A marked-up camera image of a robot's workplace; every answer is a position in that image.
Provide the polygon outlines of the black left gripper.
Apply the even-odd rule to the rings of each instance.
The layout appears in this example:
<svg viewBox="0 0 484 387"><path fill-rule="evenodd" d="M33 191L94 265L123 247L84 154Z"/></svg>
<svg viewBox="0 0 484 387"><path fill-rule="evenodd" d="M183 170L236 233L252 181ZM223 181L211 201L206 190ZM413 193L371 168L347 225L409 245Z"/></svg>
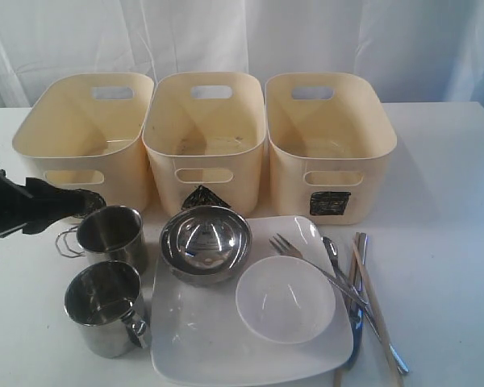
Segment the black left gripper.
<svg viewBox="0 0 484 387"><path fill-rule="evenodd" d="M29 210L31 200L42 209ZM21 230L25 235L45 231L66 217L85 218L102 208L102 196L87 189L62 189L27 177L25 188L6 178L0 169L0 238Z"/></svg>

